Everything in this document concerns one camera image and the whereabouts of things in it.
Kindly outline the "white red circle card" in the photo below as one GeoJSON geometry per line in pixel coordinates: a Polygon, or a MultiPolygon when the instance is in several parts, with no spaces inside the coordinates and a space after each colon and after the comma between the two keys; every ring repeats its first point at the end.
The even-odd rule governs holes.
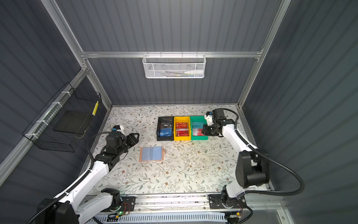
{"type": "Polygon", "coordinates": [[[202,129],[196,128],[192,131],[193,137],[204,136],[202,129]]]}

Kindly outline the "teal card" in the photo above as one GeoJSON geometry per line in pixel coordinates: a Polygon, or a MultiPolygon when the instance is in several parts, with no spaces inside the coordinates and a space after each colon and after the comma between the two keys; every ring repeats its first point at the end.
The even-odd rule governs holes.
{"type": "Polygon", "coordinates": [[[202,129],[203,126],[207,124],[207,121],[204,116],[190,117],[190,121],[192,129],[202,129]]]}

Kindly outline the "red VIP card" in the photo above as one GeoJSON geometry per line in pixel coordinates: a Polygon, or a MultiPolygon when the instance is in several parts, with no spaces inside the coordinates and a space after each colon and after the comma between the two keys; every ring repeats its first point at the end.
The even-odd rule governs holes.
{"type": "Polygon", "coordinates": [[[188,137],[189,136],[189,130],[188,129],[177,129],[176,130],[176,136],[177,137],[188,137]]]}

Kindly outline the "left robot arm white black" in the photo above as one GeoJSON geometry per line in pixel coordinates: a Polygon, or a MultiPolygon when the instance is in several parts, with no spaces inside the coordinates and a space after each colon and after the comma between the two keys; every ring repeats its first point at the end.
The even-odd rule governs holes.
{"type": "Polygon", "coordinates": [[[87,170],[53,199],[43,200],[29,224],[84,224],[106,209],[120,214],[130,211],[116,189],[105,188],[91,200],[82,202],[94,185],[121,161],[121,155],[126,155],[130,148],[138,144],[140,137],[138,133],[125,136],[119,126],[106,134],[106,145],[102,151],[96,156],[89,154],[87,170]]]}

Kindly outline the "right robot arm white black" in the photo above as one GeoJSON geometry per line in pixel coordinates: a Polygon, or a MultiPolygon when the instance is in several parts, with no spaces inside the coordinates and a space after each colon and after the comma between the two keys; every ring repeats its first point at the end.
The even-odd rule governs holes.
{"type": "Polygon", "coordinates": [[[268,160],[255,152],[257,148],[237,129],[239,115],[231,109],[218,108],[206,112],[202,134],[224,137],[238,153],[235,179],[223,188],[228,198],[240,197],[246,190],[269,182],[268,160]]]}

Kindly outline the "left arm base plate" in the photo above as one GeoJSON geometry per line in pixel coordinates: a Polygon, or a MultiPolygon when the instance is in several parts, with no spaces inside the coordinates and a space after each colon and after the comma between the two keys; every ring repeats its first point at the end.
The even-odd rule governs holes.
{"type": "Polygon", "coordinates": [[[134,211],[136,197],[120,196],[114,199],[114,202],[109,208],[102,210],[101,212],[119,212],[121,214],[134,211]]]}

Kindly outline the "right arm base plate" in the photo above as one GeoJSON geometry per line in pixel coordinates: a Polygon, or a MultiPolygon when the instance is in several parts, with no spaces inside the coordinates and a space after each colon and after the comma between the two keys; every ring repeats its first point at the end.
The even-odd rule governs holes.
{"type": "Polygon", "coordinates": [[[218,210],[218,209],[236,209],[241,210],[246,208],[245,199],[237,199],[237,198],[229,198],[227,196],[223,196],[222,194],[209,194],[207,196],[209,201],[210,209],[218,210]]]}

